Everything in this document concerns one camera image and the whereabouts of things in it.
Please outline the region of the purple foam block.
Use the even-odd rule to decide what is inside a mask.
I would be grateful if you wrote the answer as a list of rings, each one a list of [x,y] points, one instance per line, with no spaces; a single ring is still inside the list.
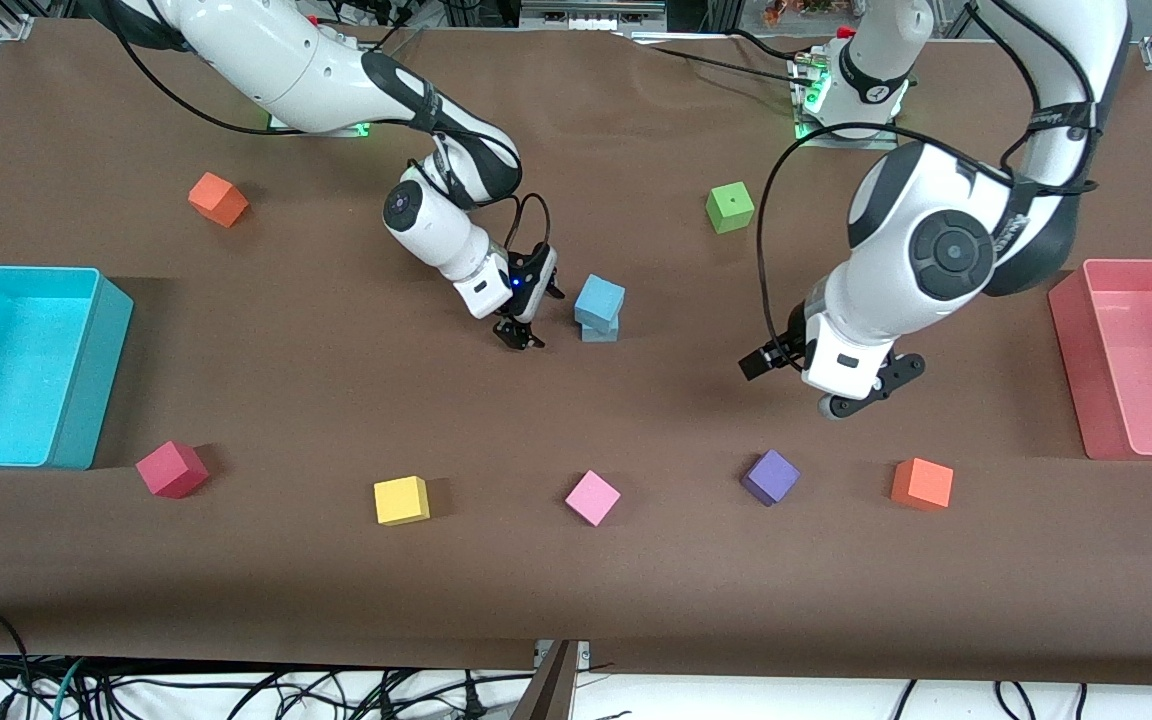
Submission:
[[[742,475],[740,484],[763,507],[772,507],[783,500],[799,477],[799,468],[772,448],[765,450],[746,473]]]

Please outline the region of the orange foam block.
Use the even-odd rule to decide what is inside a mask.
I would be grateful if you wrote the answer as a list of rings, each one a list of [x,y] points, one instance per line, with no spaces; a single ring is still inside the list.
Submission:
[[[225,228],[237,223],[250,209],[250,200],[236,184],[211,172],[202,174],[188,192],[188,202],[198,214]]]
[[[893,473],[890,500],[910,509],[935,511],[952,502],[954,470],[922,457],[900,462]]]

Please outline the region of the pink foam block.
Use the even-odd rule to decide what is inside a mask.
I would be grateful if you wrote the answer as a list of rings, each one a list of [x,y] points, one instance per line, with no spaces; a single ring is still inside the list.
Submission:
[[[590,526],[599,526],[621,500],[621,493],[602,475],[585,471],[564,497],[567,509],[575,511]]]

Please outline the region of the green foam block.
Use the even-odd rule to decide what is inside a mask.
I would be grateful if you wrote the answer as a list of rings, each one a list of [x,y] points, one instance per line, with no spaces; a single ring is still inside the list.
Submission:
[[[712,188],[705,210],[717,234],[738,232],[753,219],[755,200],[744,182],[733,182]]]

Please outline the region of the yellow foam block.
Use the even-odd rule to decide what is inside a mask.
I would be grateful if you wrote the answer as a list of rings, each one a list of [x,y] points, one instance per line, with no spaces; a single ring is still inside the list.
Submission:
[[[376,520],[382,526],[396,526],[429,520],[429,487],[420,477],[402,477],[376,483],[372,487]]]

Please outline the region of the brown table cloth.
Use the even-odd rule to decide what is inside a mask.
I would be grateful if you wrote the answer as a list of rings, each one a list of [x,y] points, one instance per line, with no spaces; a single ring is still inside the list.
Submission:
[[[0,264],[93,266],[134,300],[88,471],[0,470],[0,614],[37,653],[526,667],[588,641],[621,673],[1152,684],[1152,461],[1093,461],[1044,288],[905,338],[927,373],[847,420],[765,340],[758,192],[794,141],[767,82],[614,35],[424,32],[399,51],[503,127],[550,202],[559,285],[626,287],[621,338],[568,304],[509,351],[381,223],[429,137],[264,138],[192,118],[90,20],[0,46]],[[250,200],[230,228],[188,192]],[[184,498],[134,465],[169,441]],[[763,507],[742,475],[799,468]],[[954,470],[947,509],[890,500]],[[564,497],[594,470],[599,526]],[[420,477],[431,516],[376,520]]]

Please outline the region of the pink plastic bin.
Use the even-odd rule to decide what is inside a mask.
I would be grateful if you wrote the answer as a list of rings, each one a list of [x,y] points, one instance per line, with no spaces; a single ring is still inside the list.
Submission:
[[[1152,260],[1089,259],[1048,301],[1085,455],[1152,460]]]

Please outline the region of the grey equipment rack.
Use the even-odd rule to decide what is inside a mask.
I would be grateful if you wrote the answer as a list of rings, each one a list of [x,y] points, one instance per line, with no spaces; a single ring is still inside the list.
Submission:
[[[518,0],[521,29],[668,31],[666,0]]]

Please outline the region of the red foam block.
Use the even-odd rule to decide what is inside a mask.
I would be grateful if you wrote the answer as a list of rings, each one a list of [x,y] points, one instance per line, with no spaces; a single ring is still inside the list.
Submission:
[[[210,478],[210,471],[194,446],[169,441],[134,465],[147,491],[160,498],[191,495]]]

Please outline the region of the cyan plastic bin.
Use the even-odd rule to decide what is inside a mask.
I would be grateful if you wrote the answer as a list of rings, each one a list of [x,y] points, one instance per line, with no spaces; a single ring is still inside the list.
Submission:
[[[0,265],[0,468],[91,468],[132,309],[100,270]]]

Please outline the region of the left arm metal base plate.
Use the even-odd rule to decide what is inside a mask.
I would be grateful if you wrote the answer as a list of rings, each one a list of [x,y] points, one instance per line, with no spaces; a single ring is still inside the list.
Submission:
[[[824,100],[828,99],[832,88],[838,86],[838,83],[832,79],[827,65],[826,56],[813,53],[797,53],[794,59],[786,61],[786,69],[791,78],[808,81],[806,86],[791,88],[791,109],[794,109],[796,138],[804,138],[810,132],[817,132],[823,127],[832,126],[832,122],[824,122],[817,115],[818,111],[823,108]],[[836,132],[828,132],[828,135],[823,132],[823,135],[814,136],[806,145],[886,152],[899,145],[896,132],[892,132],[893,127],[895,127],[895,122],[890,118],[882,131],[874,131],[872,135],[851,137],[836,135]]]

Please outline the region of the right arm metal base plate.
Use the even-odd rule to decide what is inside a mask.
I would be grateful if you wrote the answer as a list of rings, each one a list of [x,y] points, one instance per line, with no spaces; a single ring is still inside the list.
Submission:
[[[266,129],[271,132],[291,132],[291,127],[283,123],[282,120],[278,118],[268,118],[268,127],[266,127]],[[370,123],[357,123],[339,129],[329,129],[329,131],[301,131],[301,135],[312,137],[365,138],[370,136]]]

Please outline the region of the aluminium profile post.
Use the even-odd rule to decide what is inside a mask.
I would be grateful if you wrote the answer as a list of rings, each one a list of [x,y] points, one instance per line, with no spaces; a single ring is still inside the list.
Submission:
[[[591,666],[588,641],[538,641],[535,675],[509,720],[571,720],[576,680]]]

